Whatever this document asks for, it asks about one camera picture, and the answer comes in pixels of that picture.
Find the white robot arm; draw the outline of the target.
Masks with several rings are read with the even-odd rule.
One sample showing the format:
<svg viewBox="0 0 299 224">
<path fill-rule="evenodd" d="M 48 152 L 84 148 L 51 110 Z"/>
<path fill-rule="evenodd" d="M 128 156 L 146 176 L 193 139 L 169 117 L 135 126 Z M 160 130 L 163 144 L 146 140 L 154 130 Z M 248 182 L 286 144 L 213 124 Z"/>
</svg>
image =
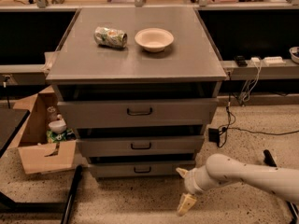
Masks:
<svg viewBox="0 0 299 224">
<path fill-rule="evenodd" d="M 197 197 L 210 189 L 243 182 L 299 204 L 299 171 L 272 166 L 247 164 L 223 154 L 213 154 L 206 164 L 191 170 L 177 168 L 184 179 L 186 193 L 181 195 L 177 213 L 184 216 L 197 202 Z"/>
</svg>

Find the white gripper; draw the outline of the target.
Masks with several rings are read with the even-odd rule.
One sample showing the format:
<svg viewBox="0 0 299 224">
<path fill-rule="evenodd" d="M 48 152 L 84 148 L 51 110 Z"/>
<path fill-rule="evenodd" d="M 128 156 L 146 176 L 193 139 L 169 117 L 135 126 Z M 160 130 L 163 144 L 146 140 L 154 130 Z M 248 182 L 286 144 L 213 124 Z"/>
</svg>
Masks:
<svg viewBox="0 0 299 224">
<path fill-rule="evenodd" d="M 182 217 L 196 204 L 197 198 L 193 195 L 206 191 L 207 172 L 205 167 L 193 168 L 189 171 L 178 167 L 176 171 L 184 178 L 184 186 L 188 192 L 181 195 L 177 208 L 178 216 Z"/>
</svg>

